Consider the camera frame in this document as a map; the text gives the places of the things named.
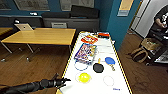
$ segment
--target person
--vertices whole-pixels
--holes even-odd
[[[164,6],[154,17],[154,24],[151,29],[154,31],[160,31],[165,33],[167,31],[168,24],[168,5]]]

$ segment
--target hand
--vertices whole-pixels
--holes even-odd
[[[167,24],[165,23],[161,23],[160,19],[156,19],[155,22],[161,27],[161,28],[166,28],[167,27]]]
[[[163,24],[163,23],[159,23],[158,24],[160,27],[162,27],[162,28],[166,28],[167,27],[167,24]]]

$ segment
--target red object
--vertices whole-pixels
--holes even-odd
[[[107,37],[109,37],[110,35],[109,34],[107,34],[107,33],[99,33],[98,35],[100,35],[100,36],[107,36]]]

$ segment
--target desk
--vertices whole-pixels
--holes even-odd
[[[63,74],[63,77],[71,79],[71,81],[67,81],[65,83],[66,86],[60,88],[61,92],[63,94],[132,94],[111,39],[98,38],[98,41],[94,43],[98,52],[94,57],[93,63],[88,65],[88,68],[83,71],[75,68],[74,56],[83,43],[81,39],[86,35],[87,33],[80,33],[78,36]],[[106,64],[106,57],[111,57],[115,60],[115,71],[112,71],[112,68]],[[93,70],[93,65],[98,62],[99,58],[101,59],[100,63],[104,66],[102,73],[96,73]],[[76,77],[79,73],[88,73],[91,76],[91,80],[88,83],[78,82]],[[111,85],[105,84],[105,78],[107,77],[111,78],[108,82],[112,83]]]
[[[2,43],[25,43],[33,53],[29,44],[69,45],[75,34],[75,29],[36,28],[32,31],[19,31],[5,39]]]

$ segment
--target wooden table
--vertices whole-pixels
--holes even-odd
[[[71,42],[73,40],[76,29],[57,29],[57,28],[36,28],[31,31],[19,31],[1,41],[4,47],[12,53],[12,51],[5,46],[4,43],[24,43],[27,44],[33,53],[33,49],[29,44],[53,44],[53,45],[69,45],[71,52]]]
[[[9,31],[11,31],[12,29],[13,29],[13,28],[10,28],[10,27],[0,27],[0,36],[3,35],[3,34],[5,34],[5,33],[7,33],[7,32],[9,32]],[[10,53],[12,53],[11,50],[6,47],[6,45],[4,45],[2,42],[1,42],[1,44],[2,44]]]

